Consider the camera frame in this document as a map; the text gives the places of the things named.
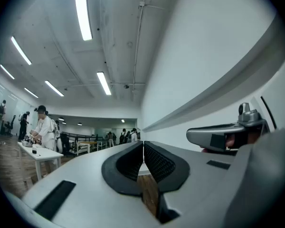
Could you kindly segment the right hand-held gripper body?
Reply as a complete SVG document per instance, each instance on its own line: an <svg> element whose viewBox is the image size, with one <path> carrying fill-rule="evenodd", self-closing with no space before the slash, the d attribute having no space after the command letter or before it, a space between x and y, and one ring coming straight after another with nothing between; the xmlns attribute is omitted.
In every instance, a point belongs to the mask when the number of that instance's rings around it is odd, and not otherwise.
<svg viewBox="0 0 285 228"><path fill-rule="evenodd" d="M268 123L256 109L250 109L249 103L238 108L238 120L235 123L190 128L186 132L187 140L212 152L236 152L248 144L249 138L269 133ZM226 149L225 140L229 134L235 134L236 149Z"/></svg>

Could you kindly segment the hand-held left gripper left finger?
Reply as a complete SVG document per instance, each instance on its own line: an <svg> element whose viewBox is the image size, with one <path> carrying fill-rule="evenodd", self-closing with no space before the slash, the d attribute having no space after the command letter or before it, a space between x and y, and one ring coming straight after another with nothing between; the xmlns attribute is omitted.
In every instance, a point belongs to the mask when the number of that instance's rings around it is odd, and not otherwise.
<svg viewBox="0 0 285 228"><path fill-rule="evenodd" d="M157 228L160 222L141 198L117 193L102 177L103 162L132 146L118 145L73 158L38 181L22 201L34 209L61 181L70 181L75 187L53 223L64 228Z"/></svg>

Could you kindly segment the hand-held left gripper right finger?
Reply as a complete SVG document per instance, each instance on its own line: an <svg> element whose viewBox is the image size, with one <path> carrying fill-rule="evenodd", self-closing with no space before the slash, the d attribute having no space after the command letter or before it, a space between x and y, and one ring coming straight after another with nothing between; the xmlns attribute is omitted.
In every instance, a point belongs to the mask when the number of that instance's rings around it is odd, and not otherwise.
<svg viewBox="0 0 285 228"><path fill-rule="evenodd" d="M225 228L232 194L225 177L233 155L144 142L144 162L158 188L157 216L145 228Z"/></svg>

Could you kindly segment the person's right hand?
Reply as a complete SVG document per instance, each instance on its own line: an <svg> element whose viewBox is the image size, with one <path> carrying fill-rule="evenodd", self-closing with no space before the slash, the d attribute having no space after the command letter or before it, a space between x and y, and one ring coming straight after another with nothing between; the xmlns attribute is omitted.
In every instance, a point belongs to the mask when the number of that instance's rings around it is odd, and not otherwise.
<svg viewBox="0 0 285 228"><path fill-rule="evenodd" d="M225 140L225 147L226 149L236 149L237 147L235 146L235 134L229 134L226 136Z"/></svg>

